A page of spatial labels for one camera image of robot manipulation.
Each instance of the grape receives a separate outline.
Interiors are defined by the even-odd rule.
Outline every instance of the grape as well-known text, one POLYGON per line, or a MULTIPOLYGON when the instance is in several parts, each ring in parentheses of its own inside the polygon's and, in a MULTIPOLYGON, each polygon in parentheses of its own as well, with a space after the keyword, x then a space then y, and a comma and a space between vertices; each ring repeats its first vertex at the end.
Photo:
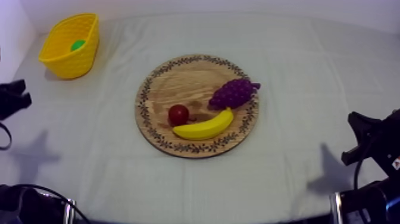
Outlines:
POLYGON ((216 110, 235 109, 249 101, 260 87, 261 84, 251 83, 248 79, 233 79, 215 91, 208 103, 216 110))

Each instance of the white cloth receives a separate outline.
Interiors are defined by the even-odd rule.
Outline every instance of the white cloth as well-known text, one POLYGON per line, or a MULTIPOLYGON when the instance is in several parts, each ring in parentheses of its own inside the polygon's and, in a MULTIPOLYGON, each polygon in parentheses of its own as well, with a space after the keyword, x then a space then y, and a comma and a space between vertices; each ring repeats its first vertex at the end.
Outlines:
MULTIPOLYGON (((356 146, 347 115, 399 108, 396 36, 324 20, 263 14, 135 17, 100 24, 92 71, 58 80, 30 49, 16 79, 33 104, 6 120, 14 145, 3 183, 36 183, 78 201, 90 218, 123 223, 271 223, 330 210, 352 188, 340 161, 356 146), (134 103, 144 78, 184 54, 212 54, 261 83, 260 116, 230 152, 175 158, 140 134, 134 103)), ((373 161, 360 184, 385 178, 373 161)))

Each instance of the plastic basket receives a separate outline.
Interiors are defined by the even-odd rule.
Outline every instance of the plastic basket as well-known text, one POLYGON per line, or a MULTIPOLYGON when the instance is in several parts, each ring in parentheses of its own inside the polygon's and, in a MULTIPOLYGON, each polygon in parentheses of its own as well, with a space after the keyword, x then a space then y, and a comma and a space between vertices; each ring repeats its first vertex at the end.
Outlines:
POLYGON ((99 44, 99 19, 85 13, 69 17, 53 27, 39 54, 39 61, 62 79, 74 79, 86 74, 93 66, 99 44), (77 40, 85 40, 79 49, 71 51, 77 40))

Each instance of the red apple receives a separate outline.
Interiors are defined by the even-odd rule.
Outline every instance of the red apple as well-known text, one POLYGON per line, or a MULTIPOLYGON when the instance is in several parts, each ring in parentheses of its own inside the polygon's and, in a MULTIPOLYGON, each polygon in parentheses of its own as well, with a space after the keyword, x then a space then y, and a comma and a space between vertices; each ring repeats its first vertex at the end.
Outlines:
POLYGON ((181 104, 173 105, 168 110, 168 118, 175 126, 185 125, 189 120, 189 110, 181 104))

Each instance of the yellow banana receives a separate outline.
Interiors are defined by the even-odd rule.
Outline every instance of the yellow banana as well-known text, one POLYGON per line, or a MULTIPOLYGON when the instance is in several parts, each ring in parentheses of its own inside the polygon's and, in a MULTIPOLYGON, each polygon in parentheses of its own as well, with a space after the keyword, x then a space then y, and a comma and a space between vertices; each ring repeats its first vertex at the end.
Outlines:
POLYGON ((191 125, 176 126, 172 131, 184 139, 205 140, 221 134, 230 125, 232 120, 232 110, 227 108, 213 119, 191 125))

